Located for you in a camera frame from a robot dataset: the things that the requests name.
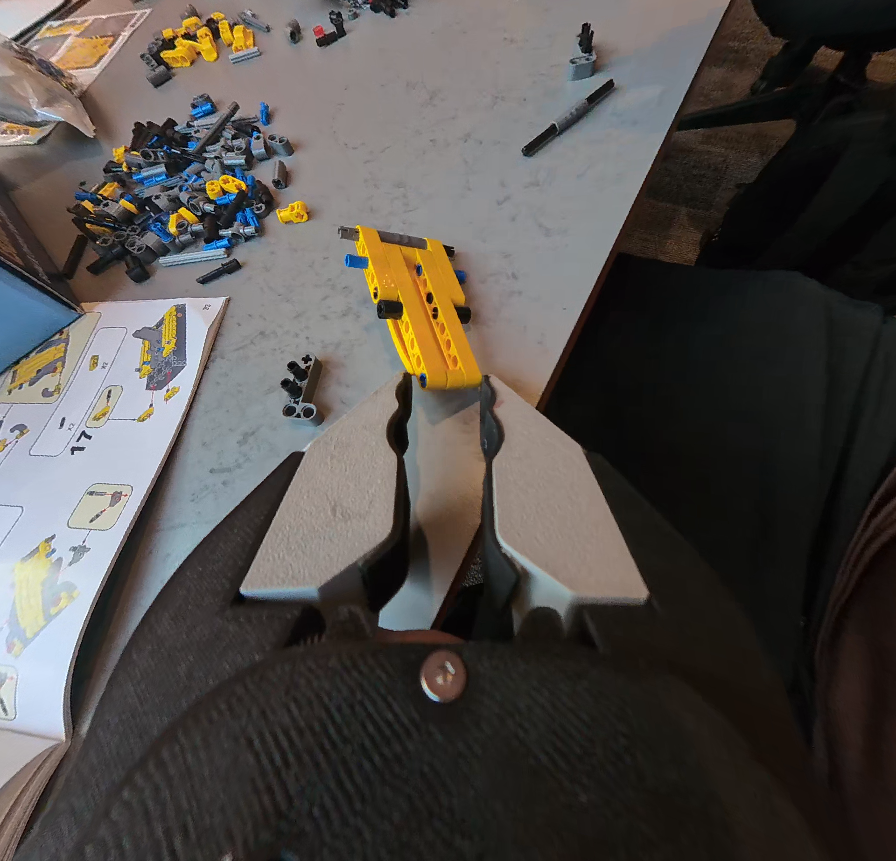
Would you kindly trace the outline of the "black grey axle rod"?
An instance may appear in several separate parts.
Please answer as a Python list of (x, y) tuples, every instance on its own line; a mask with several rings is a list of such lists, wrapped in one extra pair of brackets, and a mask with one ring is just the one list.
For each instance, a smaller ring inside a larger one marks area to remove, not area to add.
[(542, 132), (531, 139), (521, 149), (521, 154), (526, 158), (531, 158), (545, 146), (554, 141), (560, 135), (565, 133), (569, 128), (583, 120), (591, 111), (599, 106), (616, 90), (616, 83), (611, 78), (602, 83), (597, 89), (588, 94), (585, 98), (577, 102), (567, 112), (555, 118)]

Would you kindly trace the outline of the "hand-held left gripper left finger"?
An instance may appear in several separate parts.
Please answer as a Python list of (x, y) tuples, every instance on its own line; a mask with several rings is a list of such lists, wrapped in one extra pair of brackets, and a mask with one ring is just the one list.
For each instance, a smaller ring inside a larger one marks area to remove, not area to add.
[(381, 612), (409, 572), (412, 378), (394, 375), (307, 448), (241, 584), (246, 598)]

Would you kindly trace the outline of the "yellow beam assembly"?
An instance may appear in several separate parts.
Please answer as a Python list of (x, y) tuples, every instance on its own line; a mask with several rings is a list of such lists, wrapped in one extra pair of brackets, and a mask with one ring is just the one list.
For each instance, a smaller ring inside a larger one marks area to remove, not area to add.
[(466, 274), (452, 246), (366, 226), (340, 226), (355, 251), (346, 267), (364, 273), (378, 319), (388, 326), (401, 364), (422, 390), (477, 388), (483, 375), (465, 327), (471, 319)]

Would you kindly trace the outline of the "dark grey angled beam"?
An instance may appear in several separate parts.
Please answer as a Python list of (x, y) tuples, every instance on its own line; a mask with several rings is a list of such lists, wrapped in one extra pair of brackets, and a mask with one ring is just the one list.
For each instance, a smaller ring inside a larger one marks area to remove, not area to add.
[(280, 381), (280, 388), (287, 396), (282, 407), (282, 415), (309, 426), (320, 425), (323, 413), (316, 403), (322, 376), (322, 363), (319, 358), (306, 353), (297, 361), (289, 361), (287, 371), (289, 376)]

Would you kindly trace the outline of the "light grey angled beam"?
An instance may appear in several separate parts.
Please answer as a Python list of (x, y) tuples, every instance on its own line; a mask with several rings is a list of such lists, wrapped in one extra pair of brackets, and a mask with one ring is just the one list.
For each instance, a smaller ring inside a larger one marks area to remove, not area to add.
[(591, 78), (597, 70), (598, 55), (595, 49), (591, 23), (584, 22), (577, 34), (577, 51), (568, 61), (567, 79), (579, 82)]

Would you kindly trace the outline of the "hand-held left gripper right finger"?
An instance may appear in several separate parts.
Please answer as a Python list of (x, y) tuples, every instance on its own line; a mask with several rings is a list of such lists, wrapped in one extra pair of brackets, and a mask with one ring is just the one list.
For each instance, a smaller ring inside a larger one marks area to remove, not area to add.
[(498, 619), (642, 607), (650, 591), (581, 446), (494, 375), (479, 414), (484, 581)]

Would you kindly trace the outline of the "black mesh chair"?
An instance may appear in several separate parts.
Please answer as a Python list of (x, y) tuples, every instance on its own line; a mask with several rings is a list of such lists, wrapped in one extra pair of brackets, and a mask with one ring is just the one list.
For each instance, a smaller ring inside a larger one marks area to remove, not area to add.
[[(752, 123), (801, 122), (844, 111), (865, 90), (872, 58), (894, 49), (895, 0), (751, 2), (769, 32), (784, 43), (751, 89), (762, 100)], [(837, 67), (817, 91), (793, 93), (793, 83), (823, 48), (841, 53)]]

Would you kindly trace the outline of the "building instruction booklet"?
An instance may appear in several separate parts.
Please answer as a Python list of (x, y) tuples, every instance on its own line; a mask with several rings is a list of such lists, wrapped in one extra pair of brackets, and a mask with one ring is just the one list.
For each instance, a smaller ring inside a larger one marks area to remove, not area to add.
[(72, 740), (84, 631), (228, 302), (86, 305), (2, 374), (2, 833), (34, 807)]

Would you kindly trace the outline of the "grey desk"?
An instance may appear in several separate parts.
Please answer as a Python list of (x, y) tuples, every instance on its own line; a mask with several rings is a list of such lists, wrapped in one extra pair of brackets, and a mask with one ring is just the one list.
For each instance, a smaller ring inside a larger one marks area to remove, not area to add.
[[(73, 188), (95, 179), (137, 120), (180, 117), (202, 92), (244, 111), (273, 109), (295, 147), (285, 195), (303, 225), (274, 224), (242, 270), (207, 289), (200, 269), (161, 269), (133, 285), (115, 269), (79, 271), (83, 301), (228, 295), (185, 426), (135, 525), (91, 625), (75, 675), (84, 732), (130, 634), (210, 528), (287, 453), (304, 448), (399, 370), (340, 225), (454, 246), (468, 275), (478, 364), (537, 403), (592, 304), (601, 271), (733, 0), (413, 0), (394, 19), (365, 13), (319, 49), (324, 0), (154, 0), (151, 16), (90, 88), (95, 140), (66, 126), (44, 144), (2, 150), (2, 177), (54, 259), (73, 241)], [(272, 30), (242, 65), (200, 62), (160, 88), (140, 55), (192, 9), (250, 10)], [(296, 19), (302, 40), (284, 27)], [(567, 79), (584, 22), (598, 62)], [(531, 158), (521, 149), (609, 79), (616, 90)], [(287, 363), (317, 356), (318, 426), (282, 415)]]

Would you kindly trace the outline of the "pile of mixed building pieces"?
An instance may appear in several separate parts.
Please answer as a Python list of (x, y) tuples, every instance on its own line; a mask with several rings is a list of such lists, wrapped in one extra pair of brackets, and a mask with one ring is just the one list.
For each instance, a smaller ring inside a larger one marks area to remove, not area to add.
[(209, 94), (191, 100), (182, 122), (135, 122), (129, 144), (112, 151), (102, 179), (82, 182), (73, 194), (67, 212), (75, 237), (64, 279), (73, 278), (89, 252), (87, 273), (122, 266), (138, 285), (158, 269), (206, 265), (207, 273), (224, 261), (154, 264), (170, 253), (230, 248), (225, 260), (238, 259), (241, 247), (263, 238), (268, 219), (281, 224), (276, 210), (292, 203), (279, 202), (277, 193), (288, 188), (287, 159), (295, 147), (272, 123), (267, 102), (248, 113), (237, 103), (219, 107)]

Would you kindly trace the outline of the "crumpled clear plastic bag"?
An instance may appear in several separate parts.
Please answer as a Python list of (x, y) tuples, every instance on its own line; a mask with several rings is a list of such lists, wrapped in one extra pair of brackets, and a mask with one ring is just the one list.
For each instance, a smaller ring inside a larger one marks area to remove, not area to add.
[(27, 128), (66, 123), (85, 137), (96, 134), (84, 109), (84, 89), (68, 72), (1, 35), (1, 121)]

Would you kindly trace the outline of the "small yellow picture leaflet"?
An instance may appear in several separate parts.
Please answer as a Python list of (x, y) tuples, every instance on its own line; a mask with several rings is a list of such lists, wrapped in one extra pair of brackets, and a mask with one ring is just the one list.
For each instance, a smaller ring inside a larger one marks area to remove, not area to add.
[(140, 8), (54, 20), (25, 45), (72, 76), (84, 94), (150, 14), (150, 8)]

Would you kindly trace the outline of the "cluster of yellow black parts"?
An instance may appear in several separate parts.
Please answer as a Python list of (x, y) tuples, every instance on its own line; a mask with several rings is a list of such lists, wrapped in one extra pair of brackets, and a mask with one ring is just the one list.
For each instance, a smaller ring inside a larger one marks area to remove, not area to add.
[(221, 11), (201, 17), (190, 9), (179, 27), (165, 28), (153, 35), (140, 55), (144, 77), (158, 89), (169, 83), (175, 72), (200, 62), (242, 65), (253, 61), (261, 56), (256, 37), (271, 30), (269, 23), (250, 10), (231, 18)]

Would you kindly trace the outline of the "blue kit box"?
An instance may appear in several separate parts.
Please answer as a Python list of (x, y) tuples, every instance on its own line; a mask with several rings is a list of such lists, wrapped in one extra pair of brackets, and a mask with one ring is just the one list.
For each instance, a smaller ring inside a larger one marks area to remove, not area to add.
[(1, 187), (1, 370), (83, 314), (60, 267)]

